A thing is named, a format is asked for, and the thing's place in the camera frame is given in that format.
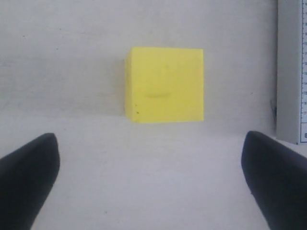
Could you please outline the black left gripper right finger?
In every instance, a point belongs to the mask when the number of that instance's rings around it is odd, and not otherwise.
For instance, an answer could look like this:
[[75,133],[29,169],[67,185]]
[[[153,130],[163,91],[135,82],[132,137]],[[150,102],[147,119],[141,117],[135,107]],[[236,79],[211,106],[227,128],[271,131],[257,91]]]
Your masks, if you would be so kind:
[[258,131],[247,133],[241,167],[271,230],[307,228],[307,159]]

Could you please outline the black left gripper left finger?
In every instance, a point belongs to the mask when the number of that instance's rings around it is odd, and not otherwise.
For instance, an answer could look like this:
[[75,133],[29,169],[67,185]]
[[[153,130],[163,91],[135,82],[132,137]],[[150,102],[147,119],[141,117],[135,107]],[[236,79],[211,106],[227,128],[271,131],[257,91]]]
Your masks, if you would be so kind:
[[0,228],[29,230],[60,169],[58,141],[45,133],[0,160]]

